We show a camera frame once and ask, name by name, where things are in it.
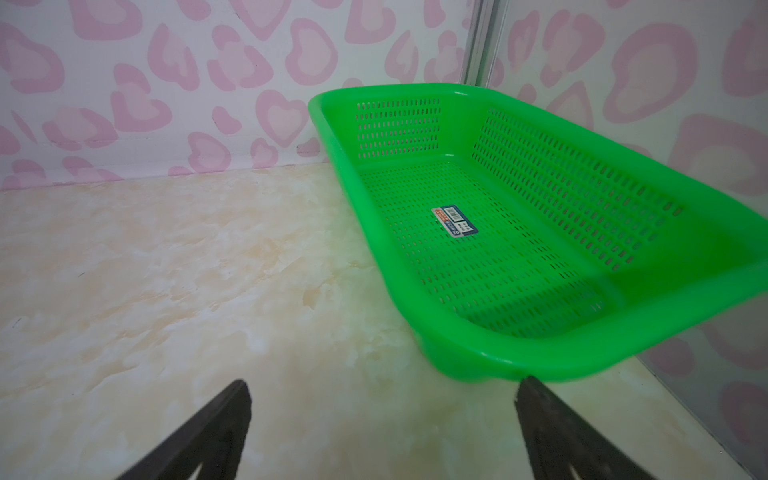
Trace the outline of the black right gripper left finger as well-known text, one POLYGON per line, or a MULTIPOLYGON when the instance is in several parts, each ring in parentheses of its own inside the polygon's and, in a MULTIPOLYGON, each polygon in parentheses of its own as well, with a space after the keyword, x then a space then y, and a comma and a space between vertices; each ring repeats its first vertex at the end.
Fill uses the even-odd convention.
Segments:
POLYGON ((122 479, 234 479, 249 428, 247 383, 230 383, 122 479))

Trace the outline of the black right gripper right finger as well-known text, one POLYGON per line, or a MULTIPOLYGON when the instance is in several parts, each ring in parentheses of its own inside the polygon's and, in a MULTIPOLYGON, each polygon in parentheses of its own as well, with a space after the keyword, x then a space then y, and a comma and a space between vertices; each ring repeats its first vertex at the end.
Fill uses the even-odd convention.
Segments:
POLYGON ((520 383, 515 408, 535 479, 654 478, 537 378, 520 383))

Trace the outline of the aluminium corner frame post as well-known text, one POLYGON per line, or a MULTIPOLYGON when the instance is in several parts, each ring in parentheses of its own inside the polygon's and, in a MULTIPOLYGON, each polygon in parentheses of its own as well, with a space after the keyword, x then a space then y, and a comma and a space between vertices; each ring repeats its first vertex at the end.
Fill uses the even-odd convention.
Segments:
POLYGON ((472 2, 461 84, 489 87, 509 4, 508 0, 472 2))

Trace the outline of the green plastic basket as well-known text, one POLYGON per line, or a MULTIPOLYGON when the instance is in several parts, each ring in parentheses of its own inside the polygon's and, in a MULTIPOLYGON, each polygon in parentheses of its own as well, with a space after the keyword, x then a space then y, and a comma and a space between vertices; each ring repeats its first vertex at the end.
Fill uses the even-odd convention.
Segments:
POLYGON ((461 381, 600 372, 767 290, 767 223, 494 90, 383 85, 309 115, 395 306, 461 381))

